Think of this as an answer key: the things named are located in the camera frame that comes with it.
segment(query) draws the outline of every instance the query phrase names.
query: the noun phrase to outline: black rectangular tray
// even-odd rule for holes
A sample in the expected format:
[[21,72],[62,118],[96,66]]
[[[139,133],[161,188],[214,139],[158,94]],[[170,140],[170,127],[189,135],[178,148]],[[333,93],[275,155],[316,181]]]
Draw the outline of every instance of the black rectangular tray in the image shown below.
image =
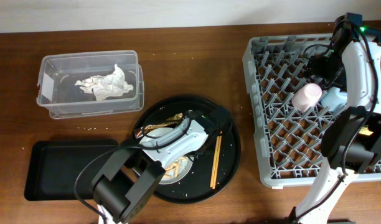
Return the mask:
[[[74,182],[94,158],[117,147],[115,140],[39,141],[33,146],[24,197],[29,201],[73,200]],[[78,183],[83,199],[92,199],[91,180],[111,154],[95,161]]]

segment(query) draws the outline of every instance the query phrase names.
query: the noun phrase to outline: black round tray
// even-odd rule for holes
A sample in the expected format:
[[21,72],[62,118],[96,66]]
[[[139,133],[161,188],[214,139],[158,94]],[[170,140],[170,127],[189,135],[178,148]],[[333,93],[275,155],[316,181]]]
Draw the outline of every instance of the black round tray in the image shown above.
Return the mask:
[[[163,121],[187,110],[199,110],[209,114],[216,106],[215,103],[198,96],[175,96],[150,107],[135,124],[134,129]],[[135,140],[134,133],[131,136],[132,140]],[[233,124],[232,130],[222,136],[217,185],[215,190],[212,190],[210,180],[214,149],[215,144],[212,144],[207,149],[207,152],[210,153],[199,156],[189,173],[180,181],[169,185],[159,185],[154,193],[155,196],[168,202],[194,203],[208,199],[220,192],[236,173],[240,161],[240,139],[235,124]]]

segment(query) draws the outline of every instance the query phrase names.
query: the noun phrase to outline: chopsticks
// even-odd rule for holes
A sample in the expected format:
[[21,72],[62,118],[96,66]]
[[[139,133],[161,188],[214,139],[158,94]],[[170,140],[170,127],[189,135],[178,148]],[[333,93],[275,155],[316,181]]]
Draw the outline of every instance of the chopsticks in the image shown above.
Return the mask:
[[211,172],[211,181],[210,181],[210,187],[213,188],[213,190],[215,189],[215,185],[217,183],[217,172],[218,172],[218,164],[220,159],[221,140],[222,140],[222,136],[218,136],[217,142],[215,143],[213,168]]

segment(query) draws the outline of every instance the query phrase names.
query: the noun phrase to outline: pink object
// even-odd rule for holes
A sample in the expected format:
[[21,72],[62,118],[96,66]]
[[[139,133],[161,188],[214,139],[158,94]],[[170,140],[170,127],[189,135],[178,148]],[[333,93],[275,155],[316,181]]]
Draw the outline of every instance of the pink object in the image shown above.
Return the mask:
[[315,106],[321,96],[321,87],[315,83],[308,83],[294,94],[291,103],[297,110],[305,112],[308,108]]

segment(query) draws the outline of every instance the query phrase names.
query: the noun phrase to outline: white wall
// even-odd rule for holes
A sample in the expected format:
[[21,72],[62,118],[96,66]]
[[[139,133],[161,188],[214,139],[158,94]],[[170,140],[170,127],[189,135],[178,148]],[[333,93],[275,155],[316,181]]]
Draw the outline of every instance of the white wall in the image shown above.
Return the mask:
[[381,19],[380,0],[0,0],[0,32]]

